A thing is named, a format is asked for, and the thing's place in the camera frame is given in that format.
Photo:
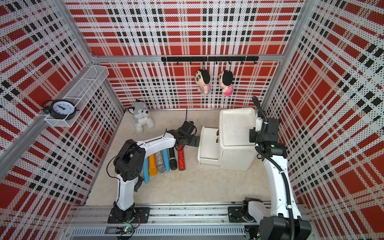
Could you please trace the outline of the red rhinestone microphone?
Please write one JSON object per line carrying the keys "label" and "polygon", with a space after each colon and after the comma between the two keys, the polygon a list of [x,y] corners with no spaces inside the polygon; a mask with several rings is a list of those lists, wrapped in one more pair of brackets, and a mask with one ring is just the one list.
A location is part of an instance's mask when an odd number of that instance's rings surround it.
{"label": "red rhinestone microphone", "polygon": [[178,161],[179,161],[179,170],[184,171],[186,169],[185,166],[185,155],[184,155],[184,145],[178,146]]}

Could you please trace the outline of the white bottom drawer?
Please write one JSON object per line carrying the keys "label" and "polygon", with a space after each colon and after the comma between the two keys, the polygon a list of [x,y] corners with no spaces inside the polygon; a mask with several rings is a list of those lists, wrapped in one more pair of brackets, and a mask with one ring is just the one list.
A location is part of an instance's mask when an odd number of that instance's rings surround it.
{"label": "white bottom drawer", "polygon": [[203,126],[198,147],[198,163],[219,166],[220,144],[218,130]]}

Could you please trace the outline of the blue microphone from drawer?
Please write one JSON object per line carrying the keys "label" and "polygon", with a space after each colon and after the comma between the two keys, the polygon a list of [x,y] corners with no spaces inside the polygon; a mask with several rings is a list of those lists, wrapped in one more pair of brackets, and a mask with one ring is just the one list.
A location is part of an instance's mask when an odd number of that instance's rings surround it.
{"label": "blue microphone from drawer", "polygon": [[164,149],[164,150],[162,150],[162,153],[163,153],[163,160],[164,160],[164,165],[165,165],[166,171],[169,172],[170,171],[169,151],[168,151],[168,149]]}

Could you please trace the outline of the silver rhinestone microphone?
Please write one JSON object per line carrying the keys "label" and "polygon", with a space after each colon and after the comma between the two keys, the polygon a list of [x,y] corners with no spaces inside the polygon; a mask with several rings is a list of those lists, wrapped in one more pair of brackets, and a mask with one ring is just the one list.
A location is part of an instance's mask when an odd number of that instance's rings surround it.
{"label": "silver rhinestone microphone", "polygon": [[163,158],[162,151],[155,153],[155,166],[158,173],[164,173],[166,171],[166,166]]}

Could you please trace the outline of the orange microphone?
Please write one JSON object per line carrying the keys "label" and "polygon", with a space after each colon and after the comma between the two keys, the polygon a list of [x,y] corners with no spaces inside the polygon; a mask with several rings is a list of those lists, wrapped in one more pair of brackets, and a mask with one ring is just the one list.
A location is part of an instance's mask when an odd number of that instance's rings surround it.
{"label": "orange microphone", "polygon": [[156,167],[156,158],[155,155],[149,156],[149,174],[150,176],[156,176],[157,175],[157,167]]}

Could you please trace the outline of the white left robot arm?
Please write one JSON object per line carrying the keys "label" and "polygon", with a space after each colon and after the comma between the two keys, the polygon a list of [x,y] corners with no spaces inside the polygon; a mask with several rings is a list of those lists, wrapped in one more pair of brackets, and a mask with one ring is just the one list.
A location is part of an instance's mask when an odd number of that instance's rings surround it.
{"label": "white left robot arm", "polygon": [[185,121],[176,130],[167,130],[163,135],[150,140],[136,142],[127,140],[119,153],[113,157],[113,164],[118,180],[118,194],[111,209],[108,223],[123,224],[134,220],[142,223],[148,221],[144,217],[149,208],[144,212],[135,210],[134,192],[139,188],[142,180],[140,174],[144,168],[145,159],[149,156],[170,148],[181,148],[184,146],[198,147],[200,137],[196,135],[197,128],[192,121]]}

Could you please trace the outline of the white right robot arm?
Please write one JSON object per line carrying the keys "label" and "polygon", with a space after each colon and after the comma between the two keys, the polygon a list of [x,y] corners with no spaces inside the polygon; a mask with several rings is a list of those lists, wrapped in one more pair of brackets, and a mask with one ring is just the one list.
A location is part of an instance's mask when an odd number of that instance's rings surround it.
{"label": "white right robot arm", "polygon": [[287,149],[278,142],[279,124],[277,119],[257,117],[256,126],[250,130],[250,142],[255,143],[264,163],[272,197],[270,208],[261,200],[245,198],[242,217],[258,224],[245,228],[250,240],[306,240],[312,233],[293,196]]}

